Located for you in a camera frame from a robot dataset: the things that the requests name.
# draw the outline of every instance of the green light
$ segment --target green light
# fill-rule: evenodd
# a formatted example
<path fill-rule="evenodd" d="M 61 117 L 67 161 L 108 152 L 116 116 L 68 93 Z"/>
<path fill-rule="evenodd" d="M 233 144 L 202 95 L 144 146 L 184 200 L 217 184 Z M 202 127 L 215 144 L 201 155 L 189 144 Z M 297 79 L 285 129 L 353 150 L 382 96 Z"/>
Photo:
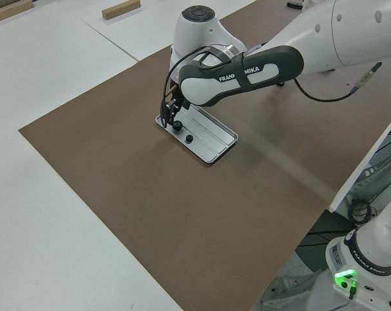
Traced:
<path fill-rule="evenodd" d="M 355 275 L 355 270 L 346 270 L 346 271 L 343 271 L 343 272 L 338 272 L 338 273 L 335 274 L 335 278 L 339 279 L 339 278 L 345 277 L 347 275 Z"/>

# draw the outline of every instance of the aluminum base plate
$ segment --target aluminum base plate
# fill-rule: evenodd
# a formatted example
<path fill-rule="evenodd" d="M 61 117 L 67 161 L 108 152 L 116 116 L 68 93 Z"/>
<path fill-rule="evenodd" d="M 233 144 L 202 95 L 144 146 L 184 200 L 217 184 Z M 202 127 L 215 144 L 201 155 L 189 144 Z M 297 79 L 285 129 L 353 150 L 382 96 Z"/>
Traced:
<path fill-rule="evenodd" d="M 182 108 L 175 120 L 182 122 L 182 129 L 176 131 L 168 124 L 165 130 L 206 163 L 216 161 L 239 138 L 208 112 L 193 105 L 188 110 Z M 162 126 L 160 116 L 157 116 L 155 121 Z M 193 136 L 191 143 L 186 141 L 187 135 Z"/>

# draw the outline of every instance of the brown paper sheet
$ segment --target brown paper sheet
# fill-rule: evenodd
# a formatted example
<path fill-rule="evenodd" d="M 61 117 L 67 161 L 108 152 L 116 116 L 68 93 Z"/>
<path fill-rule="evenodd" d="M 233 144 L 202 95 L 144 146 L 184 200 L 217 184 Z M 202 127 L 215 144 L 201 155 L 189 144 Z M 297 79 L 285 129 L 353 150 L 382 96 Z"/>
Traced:
<path fill-rule="evenodd" d="M 296 14 L 262 0 L 223 24 L 251 47 Z M 20 132 L 185 311 L 247 311 L 391 121 L 391 67 L 336 104 L 292 82 L 222 100 L 240 139 L 210 166 L 154 122 L 168 66 L 166 48 Z M 368 68 L 300 80 L 332 98 Z"/>

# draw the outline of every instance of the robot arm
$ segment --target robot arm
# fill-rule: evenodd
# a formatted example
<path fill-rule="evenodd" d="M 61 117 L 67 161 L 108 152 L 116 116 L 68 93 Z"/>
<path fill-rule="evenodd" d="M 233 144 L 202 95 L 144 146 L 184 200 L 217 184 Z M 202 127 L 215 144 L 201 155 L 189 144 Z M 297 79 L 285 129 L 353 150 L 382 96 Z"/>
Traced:
<path fill-rule="evenodd" d="M 322 1 L 250 51 L 210 8 L 194 6 L 178 20 L 171 67 L 202 46 L 206 48 L 172 73 L 178 86 L 176 110 L 190 104 L 213 106 L 224 97 L 308 73 L 391 60 L 391 0 Z"/>

